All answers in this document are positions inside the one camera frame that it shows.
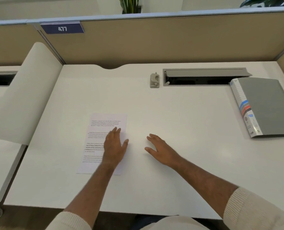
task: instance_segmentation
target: hand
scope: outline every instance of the hand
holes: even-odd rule
[[[159,136],[149,134],[146,138],[152,142],[157,151],[150,147],[145,147],[145,150],[162,164],[174,168],[182,159],[182,157]]]
[[[121,146],[120,132],[121,129],[117,129],[117,127],[115,127],[108,133],[104,142],[105,152],[102,164],[111,165],[114,169],[124,157],[129,142],[129,139],[126,139],[123,143],[123,146]]]

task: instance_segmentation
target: ribbed sleeve cuff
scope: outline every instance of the ribbed sleeve cuff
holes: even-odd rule
[[[60,212],[53,221],[66,225],[74,230],[92,230],[90,225],[80,216],[71,212]]]
[[[252,193],[239,187],[231,195],[224,211],[223,221],[230,229],[235,229],[244,202]]]

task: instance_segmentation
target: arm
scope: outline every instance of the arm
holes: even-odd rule
[[[102,163],[83,189],[71,201],[67,208],[63,210],[63,213],[59,214],[63,217],[57,216],[47,229],[52,230],[60,227],[62,229],[75,230],[90,229],[90,227],[93,227],[110,178],[116,166],[124,157],[128,146],[128,139],[125,140],[123,146],[121,146],[120,131],[120,128],[118,130],[114,128],[108,133],[104,142],[105,152]]]
[[[180,174],[231,229],[284,229],[284,212],[244,188],[227,182],[182,158],[164,140],[150,134],[156,147],[145,150]]]

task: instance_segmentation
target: paper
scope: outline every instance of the paper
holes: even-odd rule
[[[125,140],[126,114],[92,114],[88,126],[86,141],[78,174],[93,174],[102,162],[106,135],[114,127],[121,128],[121,144]],[[121,175],[123,161],[114,170],[114,175]]]

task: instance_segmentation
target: gray binder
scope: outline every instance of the gray binder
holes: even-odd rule
[[[278,80],[244,77],[230,86],[251,137],[284,136],[284,90]]]

